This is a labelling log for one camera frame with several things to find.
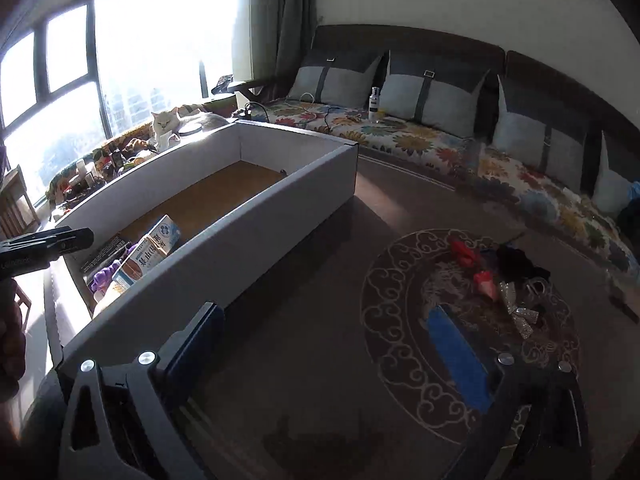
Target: ornate swirl pattern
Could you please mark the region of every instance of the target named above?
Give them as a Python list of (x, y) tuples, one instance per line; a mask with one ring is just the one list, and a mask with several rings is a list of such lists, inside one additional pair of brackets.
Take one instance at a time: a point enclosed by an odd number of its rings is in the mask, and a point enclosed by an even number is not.
[[(421, 426), (460, 444), (481, 413), (464, 403), (430, 341), (424, 321), (432, 308), (448, 305), (469, 330), (481, 332), (495, 352), (510, 351), (540, 367), (554, 356), (577, 370), (580, 342), (569, 306), (554, 288), (540, 326), (523, 342), (506, 311), (475, 293), (471, 274), (449, 251), (451, 235), (470, 248), (494, 244), (491, 238), (444, 229), (396, 240), (366, 275), (360, 319), (369, 355), (392, 397)], [(528, 411), (527, 406), (519, 410), (508, 446), (517, 443)]]

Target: cat's face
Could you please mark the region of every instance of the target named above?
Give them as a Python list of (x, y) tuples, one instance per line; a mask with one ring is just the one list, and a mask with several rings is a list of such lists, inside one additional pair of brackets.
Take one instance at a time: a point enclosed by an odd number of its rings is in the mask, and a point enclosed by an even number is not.
[(159, 114), (151, 112), (151, 115), (154, 117), (154, 132), (158, 135), (164, 135), (180, 125), (178, 108), (174, 108), (168, 112), (160, 112)]

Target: pillow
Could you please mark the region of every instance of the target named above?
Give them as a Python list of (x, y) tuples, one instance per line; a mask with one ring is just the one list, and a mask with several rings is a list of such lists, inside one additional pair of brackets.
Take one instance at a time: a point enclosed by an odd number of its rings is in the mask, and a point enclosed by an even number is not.
[(346, 108), (366, 107), (382, 56), (351, 50), (312, 49), (305, 57), (287, 99), (312, 100)]
[(640, 160), (603, 132), (593, 203), (603, 213), (617, 216), (630, 202), (629, 188), (636, 180), (640, 180)]
[(380, 91), (380, 110), (457, 137), (473, 137), (487, 72), (454, 59), (392, 51)]
[(493, 146), (580, 193), (590, 120), (545, 94), (498, 76)]

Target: purple object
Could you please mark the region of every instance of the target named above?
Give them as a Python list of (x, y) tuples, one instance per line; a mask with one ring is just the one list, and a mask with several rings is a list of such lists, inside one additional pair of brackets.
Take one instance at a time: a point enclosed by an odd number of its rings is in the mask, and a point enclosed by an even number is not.
[[(125, 251), (124, 255), (122, 256), (123, 261), (126, 259), (127, 256), (131, 254), (131, 252), (133, 251), (133, 249), (136, 248), (137, 245), (138, 244), (133, 244), (129, 249)], [(104, 267), (103, 269), (96, 272), (94, 275), (94, 279), (89, 284), (89, 290), (91, 292), (95, 292), (96, 290), (103, 290), (103, 291), (106, 290), (109, 284), (111, 283), (111, 279), (113, 275), (115, 274), (116, 270), (120, 268), (121, 265), (122, 265), (122, 262), (119, 259), (114, 260), (110, 266)]]

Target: gray curtain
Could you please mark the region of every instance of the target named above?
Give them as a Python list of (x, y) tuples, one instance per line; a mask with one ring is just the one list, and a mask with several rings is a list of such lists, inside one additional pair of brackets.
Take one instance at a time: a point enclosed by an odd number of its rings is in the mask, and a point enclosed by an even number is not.
[(316, 0), (250, 0), (253, 78), (300, 66), (316, 30)]

